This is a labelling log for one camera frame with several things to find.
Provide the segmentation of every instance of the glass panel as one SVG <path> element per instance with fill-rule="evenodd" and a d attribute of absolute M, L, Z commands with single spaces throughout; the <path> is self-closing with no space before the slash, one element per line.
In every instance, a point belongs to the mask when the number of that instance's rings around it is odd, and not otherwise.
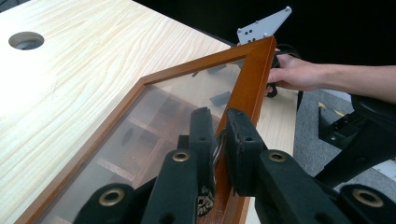
<path fill-rule="evenodd" d="M 104 185 L 134 189 L 155 177 L 165 155 L 190 132 L 194 109 L 210 108 L 216 130 L 243 61 L 147 86 L 120 118 L 86 165 L 38 219 L 73 222 L 80 208 Z"/>

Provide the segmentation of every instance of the light wood grain surface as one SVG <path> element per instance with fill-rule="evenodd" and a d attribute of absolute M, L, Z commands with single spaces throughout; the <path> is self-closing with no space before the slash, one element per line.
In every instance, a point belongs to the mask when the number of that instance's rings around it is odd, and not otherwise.
<path fill-rule="evenodd" d="M 228 48 L 129 0 L 32 0 L 1 13 L 0 30 L 0 223 L 22 214 L 140 77 Z M 8 44 L 26 31 L 44 45 Z M 265 102 L 260 132 L 292 152 L 295 93 L 283 94 Z"/>

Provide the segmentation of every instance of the orange wooden frame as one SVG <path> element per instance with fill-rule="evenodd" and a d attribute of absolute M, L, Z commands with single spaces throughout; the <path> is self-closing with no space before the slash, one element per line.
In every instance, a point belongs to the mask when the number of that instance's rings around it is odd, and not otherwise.
<path fill-rule="evenodd" d="M 100 127 L 94 132 L 90 139 L 78 151 L 73 159 L 67 163 L 62 171 L 51 181 L 46 189 L 35 199 L 26 211 L 17 220 L 18 223 L 31 223 L 50 204 L 51 200 L 66 185 L 70 178 L 77 172 L 80 165 L 87 160 L 97 149 L 117 120 L 127 110 L 137 95 L 147 85 L 161 82 L 173 77 L 180 77 L 193 72 L 201 71 L 210 67 L 231 63 L 245 59 L 244 66 L 233 88 L 227 107 L 233 107 L 245 111 L 253 124 L 257 124 L 265 87 L 271 63 L 276 48 L 276 40 L 273 36 L 262 40 L 224 50 L 201 59 L 162 70 L 146 77 L 141 77 L 131 88 L 116 108 L 110 113 Z M 225 112 L 221 117 L 217 133 L 225 128 Z M 234 197 L 232 186 L 227 177 L 225 158 L 220 152 L 218 166 L 216 167 L 216 199 L 212 210 L 204 217 L 198 219 L 199 223 L 238 223 L 244 220 L 244 206 L 246 200 Z"/>

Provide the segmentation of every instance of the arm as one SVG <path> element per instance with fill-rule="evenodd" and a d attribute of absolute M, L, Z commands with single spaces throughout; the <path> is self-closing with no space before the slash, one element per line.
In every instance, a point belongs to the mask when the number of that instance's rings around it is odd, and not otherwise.
<path fill-rule="evenodd" d="M 278 59 L 281 68 L 271 70 L 268 82 L 275 82 L 279 87 L 298 91 L 344 91 L 396 104 L 395 65 L 317 64 L 289 55 L 279 55 Z"/>

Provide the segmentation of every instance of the white metal bracket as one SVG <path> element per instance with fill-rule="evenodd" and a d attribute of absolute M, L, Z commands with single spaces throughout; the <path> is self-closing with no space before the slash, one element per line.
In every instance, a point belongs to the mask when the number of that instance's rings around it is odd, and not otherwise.
<path fill-rule="evenodd" d="M 237 30 L 241 45 L 273 35 L 291 13 L 291 7 Z"/>

